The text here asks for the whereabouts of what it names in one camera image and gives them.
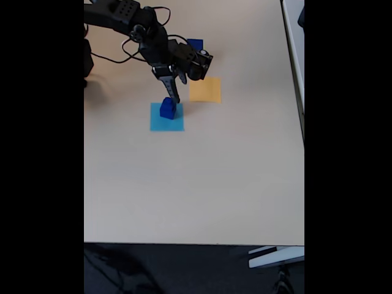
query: black cable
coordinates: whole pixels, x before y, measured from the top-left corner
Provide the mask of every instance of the black cable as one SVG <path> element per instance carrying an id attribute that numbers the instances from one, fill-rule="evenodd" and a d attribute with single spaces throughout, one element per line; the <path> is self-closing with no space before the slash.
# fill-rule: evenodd
<path id="1" fill-rule="evenodd" d="M 170 10 L 169 8 L 167 8 L 167 7 L 164 7 L 164 6 L 155 6 L 155 7 L 152 7 L 152 8 L 153 8 L 153 9 L 166 9 L 166 10 L 169 11 L 169 16 L 168 16 L 168 18 L 167 18 L 167 21 L 165 21 L 165 23 L 162 25 L 162 26 L 165 26 L 165 25 L 169 22 L 170 16 L 172 15 L 171 10 Z"/>
<path id="2" fill-rule="evenodd" d="M 119 289 L 117 289 L 116 294 L 119 294 L 119 293 L 121 293 L 121 291 L 124 291 L 123 290 L 124 289 L 124 278 L 118 269 L 117 269 L 117 276 L 118 276 L 118 279 L 120 280 L 120 287 L 119 287 Z"/>
<path id="3" fill-rule="evenodd" d="M 102 271 L 97 265 L 93 264 L 93 262 L 90 260 L 90 258 L 87 257 L 86 253 L 83 253 L 83 254 L 85 255 L 86 260 L 88 261 L 88 263 L 89 263 L 93 268 L 95 268 L 98 272 L 100 272 L 101 275 L 103 275 L 104 277 L 106 277 L 106 279 L 107 279 L 109 282 L 111 282 L 114 286 L 116 286 L 118 290 L 120 290 L 121 292 L 125 293 L 122 287 L 120 288 L 120 286 L 119 286 L 115 281 L 113 281 L 104 271 Z"/>
<path id="4" fill-rule="evenodd" d="M 180 35 L 167 35 L 167 37 L 168 37 L 168 38 L 169 38 L 169 37 L 177 37 L 177 38 L 183 39 L 189 46 L 192 47 L 192 49 L 193 49 L 193 51 L 194 51 L 194 53 L 195 53 L 195 55 L 196 55 L 197 60 L 199 61 L 199 63 L 201 63 L 201 62 L 200 62 L 200 59 L 199 59 L 199 57 L 198 57 L 198 55 L 197 55 L 196 49 L 192 46 L 192 44 L 191 44 L 187 39 L 185 39 L 184 37 L 181 37 Z"/>
<path id="5" fill-rule="evenodd" d="M 144 59 L 140 59 L 140 58 L 135 57 L 135 55 L 137 55 L 139 53 L 139 51 L 137 51 L 136 53 L 131 55 L 129 52 L 127 52 L 124 49 L 125 44 L 128 43 L 129 41 L 130 41 L 130 39 L 128 39 L 128 40 L 126 40 L 125 42 L 122 43 L 121 48 L 122 48 L 123 52 L 125 52 L 125 54 L 127 54 L 129 56 L 129 58 L 134 58 L 134 59 L 139 60 L 139 61 L 147 62 Z"/>
<path id="6" fill-rule="evenodd" d="M 106 60 L 109 60 L 109 61 L 111 61 L 111 62 L 118 63 L 118 64 L 127 62 L 128 60 L 130 60 L 130 59 L 132 58 L 132 57 L 128 57 L 127 59 L 124 59 L 124 60 L 122 60 L 122 61 L 115 61 L 115 60 L 112 60 L 112 59 L 110 59 L 110 58 L 107 58 L 107 57 L 104 57 L 104 56 L 95 54 L 95 53 L 93 53 L 93 52 L 91 52 L 91 55 L 94 55 L 94 56 L 97 56 L 97 57 L 99 57 L 99 58 L 106 59 Z"/>

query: yellow square paper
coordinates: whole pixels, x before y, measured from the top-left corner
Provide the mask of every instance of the yellow square paper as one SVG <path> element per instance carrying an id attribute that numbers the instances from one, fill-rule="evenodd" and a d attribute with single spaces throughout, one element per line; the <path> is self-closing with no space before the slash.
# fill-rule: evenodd
<path id="1" fill-rule="evenodd" d="M 220 78 L 205 77 L 204 80 L 190 81 L 189 100 L 194 102 L 221 103 Z"/>

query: floor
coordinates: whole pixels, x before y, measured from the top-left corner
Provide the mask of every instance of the floor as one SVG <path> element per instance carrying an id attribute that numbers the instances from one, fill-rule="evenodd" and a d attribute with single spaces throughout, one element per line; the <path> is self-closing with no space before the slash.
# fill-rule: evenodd
<path id="1" fill-rule="evenodd" d="M 150 273 L 165 294 L 273 293 L 278 280 L 278 267 L 249 269 L 246 252 L 255 246 L 199 246 L 153 244 L 99 244 L 108 249 L 132 256 Z M 116 283 L 120 278 L 115 269 L 107 266 L 85 250 L 94 264 Z M 304 293 L 304 262 L 288 265 L 289 280 L 295 294 Z M 148 284 L 145 275 L 124 278 L 123 289 L 135 292 L 135 285 Z M 85 258 L 85 293 L 119 293 Z"/>

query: beige tabletop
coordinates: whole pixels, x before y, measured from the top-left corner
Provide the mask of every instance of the beige tabletop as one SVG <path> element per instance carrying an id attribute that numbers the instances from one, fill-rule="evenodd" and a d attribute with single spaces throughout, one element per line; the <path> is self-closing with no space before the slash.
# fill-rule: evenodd
<path id="1" fill-rule="evenodd" d="M 169 34 L 204 40 L 222 103 L 190 102 L 177 79 L 185 131 L 151 132 L 150 103 L 168 96 L 151 67 L 93 57 L 84 240 L 304 245 L 304 145 L 279 0 L 140 3 L 171 9 Z M 127 57 L 113 30 L 90 26 L 87 39 Z"/>

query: robotic arm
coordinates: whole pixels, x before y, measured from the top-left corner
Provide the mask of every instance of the robotic arm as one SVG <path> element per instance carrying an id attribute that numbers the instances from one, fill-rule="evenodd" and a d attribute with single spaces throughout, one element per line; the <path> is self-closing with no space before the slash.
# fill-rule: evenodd
<path id="1" fill-rule="evenodd" d="M 88 25 L 111 28 L 138 43 L 140 54 L 176 103 L 179 96 L 175 78 L 179 76 L 184 84 L 186 75 L 193 81 L 203 80 L 213 59 L 205 50 L 195 51 L 189 43 L 168 40 L 155 10 L 148 6 L 141 9 L 140 3 L 133 0 L 95 0 L 93 4 L 85 4 L 84 21 Z M 90 53 L 88 45 L 85 54 Z"/>

